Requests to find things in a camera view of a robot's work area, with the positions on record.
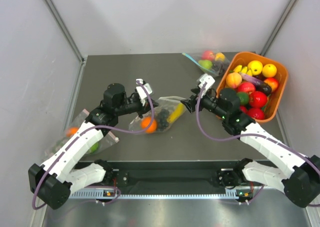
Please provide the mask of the polka dot zip bag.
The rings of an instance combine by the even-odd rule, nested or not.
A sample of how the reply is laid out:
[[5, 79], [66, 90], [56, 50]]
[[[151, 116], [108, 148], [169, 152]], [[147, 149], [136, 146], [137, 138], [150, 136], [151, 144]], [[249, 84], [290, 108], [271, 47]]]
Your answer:
[[[144, 131], [144, 134], [163, 133], [171, 128], [171, 126], [180, 118], [186, 107], [181, 103], [184, 100], [180, 96], [163, 96], [155, 102], [158, 104], [154, 108], [154, 121], [151, 126]], [[141, 131], [146, 128], [152, 118], [152, 111], [135, 117], [129, 124], [129, 130], [132, 132]]]

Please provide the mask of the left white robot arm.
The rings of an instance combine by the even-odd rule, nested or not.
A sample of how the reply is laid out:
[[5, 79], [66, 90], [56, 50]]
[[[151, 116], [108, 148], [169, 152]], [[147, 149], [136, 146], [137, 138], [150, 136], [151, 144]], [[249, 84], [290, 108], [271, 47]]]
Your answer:
[[151, 99], [153, 90], [143, 79], [136, 80], [134, 92], [127, 96], [120, 83], [110, 84], [98, 107], [82, 122], [76, 133], [42, 164], [33, 164], [28, 170], [29, 186], [33, 193], [32, 208], [39, 210], [36, 200], [43, 201], [53, 210], [60, 208], [76, 191], [95, 183], [109, 185], [113, 172], [104, 160], [75, 170], [75, 165], [111, 130], [117, 130], [119, 117], [137, 113], [142, 117], [153, 112], [156, 104]]

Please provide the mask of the fake yellow banana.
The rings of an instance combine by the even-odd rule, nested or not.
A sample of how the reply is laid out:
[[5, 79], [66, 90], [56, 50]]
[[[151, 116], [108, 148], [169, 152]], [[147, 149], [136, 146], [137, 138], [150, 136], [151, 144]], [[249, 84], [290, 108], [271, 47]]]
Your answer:
[[181, 115], [185, 112], [185, 106], [182, 103], [179, 103], [174, 111], [167, 118], [169, 124], [174, 123]]

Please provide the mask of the fake black grape bunch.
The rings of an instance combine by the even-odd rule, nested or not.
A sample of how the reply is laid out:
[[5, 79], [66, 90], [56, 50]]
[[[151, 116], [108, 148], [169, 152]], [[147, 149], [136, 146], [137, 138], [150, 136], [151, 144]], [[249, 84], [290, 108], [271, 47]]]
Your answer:
[[167, 118], [172, 113], [172, 109], [166, 109], [163, 108], [160, 110], [160, 112], [157, 114], [155, 120], [157, 122], [157, 132], [164, 132], [169, 129], [170, 124], [167, 121]]

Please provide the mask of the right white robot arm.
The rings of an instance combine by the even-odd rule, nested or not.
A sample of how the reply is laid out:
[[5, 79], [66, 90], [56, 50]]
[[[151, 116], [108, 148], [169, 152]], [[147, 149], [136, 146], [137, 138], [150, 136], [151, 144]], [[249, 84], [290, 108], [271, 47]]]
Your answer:
[[236, 91], [223, 89], [217, 97], [204, 89], [195, 88], [194, 95], [181, 103], [190, 113], [199, 114], [205, 109], [222, 119], [222, 126], [230, 134], [251, 146], [274, 164], [262, 165], [245, 158], [235, 167], [233, 179], [239, 185], [257, 182], [283, 193], [300, 208], [311, 207], [320, 194], [320, 158], [307, 157], [288, 147], [265, 131], [259, 123], [240, 109]]

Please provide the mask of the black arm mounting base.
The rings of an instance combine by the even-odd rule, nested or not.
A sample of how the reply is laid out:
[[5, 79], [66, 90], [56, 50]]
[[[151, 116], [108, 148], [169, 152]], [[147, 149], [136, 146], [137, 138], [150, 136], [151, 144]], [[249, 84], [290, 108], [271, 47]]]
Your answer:
[[232, 172], [236, 160], [107, 161], [95, 187], [114, 186], [122, 194], [221, 194], [224, 188], [252, 188]]

